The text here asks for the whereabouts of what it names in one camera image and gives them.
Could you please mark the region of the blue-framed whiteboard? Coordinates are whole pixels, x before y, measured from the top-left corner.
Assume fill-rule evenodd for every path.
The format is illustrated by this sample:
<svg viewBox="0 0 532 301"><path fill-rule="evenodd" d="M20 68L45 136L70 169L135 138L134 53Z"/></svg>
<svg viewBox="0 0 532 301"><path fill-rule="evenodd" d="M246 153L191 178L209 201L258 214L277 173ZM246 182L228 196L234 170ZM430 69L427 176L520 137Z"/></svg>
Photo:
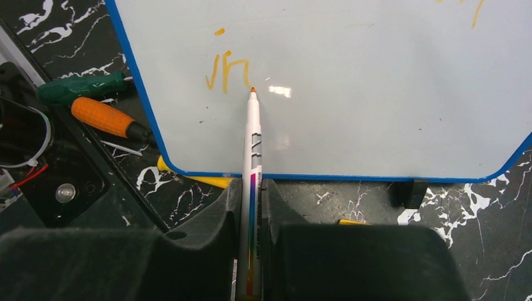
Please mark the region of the blue-framed whiteboard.
<svg viewBox="0 0 532 301"><path fill-rule="evenodd" d="M472 183L531 147L530 1L107 1L166 164Z"/></svg>

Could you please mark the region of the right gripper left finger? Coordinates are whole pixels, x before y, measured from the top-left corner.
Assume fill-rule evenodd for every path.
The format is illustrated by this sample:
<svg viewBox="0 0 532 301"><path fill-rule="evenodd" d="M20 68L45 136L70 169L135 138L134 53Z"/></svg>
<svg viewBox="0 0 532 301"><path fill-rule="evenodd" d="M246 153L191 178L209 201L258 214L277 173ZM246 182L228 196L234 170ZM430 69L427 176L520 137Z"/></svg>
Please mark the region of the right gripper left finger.
<svg viewBox="0 0 532 301"><path fill-rule="evenodd" d="M1 237L2 300L229 300L242 182L167 233L16 229Z"/></svg>

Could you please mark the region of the left arm base motor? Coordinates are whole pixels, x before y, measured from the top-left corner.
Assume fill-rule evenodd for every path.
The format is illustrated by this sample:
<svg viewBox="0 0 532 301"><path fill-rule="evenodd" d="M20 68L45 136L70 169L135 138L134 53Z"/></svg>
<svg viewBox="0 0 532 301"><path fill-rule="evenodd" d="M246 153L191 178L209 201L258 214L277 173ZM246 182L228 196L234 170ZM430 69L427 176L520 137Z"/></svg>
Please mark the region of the left arm base motor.
<svg viewBox="0 0 532 301"><path fill-rule="evenodd" d="M109 189L67 125L40 105L16 65L1 64L1 168L8 191L23 195L44 225L66 226Z"/></svg>

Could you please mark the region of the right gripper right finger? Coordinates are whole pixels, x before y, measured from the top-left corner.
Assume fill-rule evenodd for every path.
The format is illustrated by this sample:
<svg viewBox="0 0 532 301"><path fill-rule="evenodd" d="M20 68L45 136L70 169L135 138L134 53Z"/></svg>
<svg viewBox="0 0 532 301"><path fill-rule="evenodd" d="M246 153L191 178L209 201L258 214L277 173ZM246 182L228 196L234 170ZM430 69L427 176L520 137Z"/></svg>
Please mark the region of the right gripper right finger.
<svg viewBox="0 0 532 301"><path fill-rule="evenodd" d="M469 300L430 228L308 222L262 184L265 300Z"/></svg>

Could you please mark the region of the white marker pen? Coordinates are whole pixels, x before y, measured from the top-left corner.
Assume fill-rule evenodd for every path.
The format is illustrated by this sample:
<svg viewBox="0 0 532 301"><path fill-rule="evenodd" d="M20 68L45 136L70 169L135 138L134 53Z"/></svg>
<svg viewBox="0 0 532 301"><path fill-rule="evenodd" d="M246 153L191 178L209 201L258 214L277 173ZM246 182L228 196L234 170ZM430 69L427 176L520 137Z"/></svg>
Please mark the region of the white marker pen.
<svg viewBox="0 0 532 301"><path fill-rule="evenodd" d="M242 200L237 258L236 300L262 299L261 272L262 129L255 88L247 102L243 148Z"/></svg>

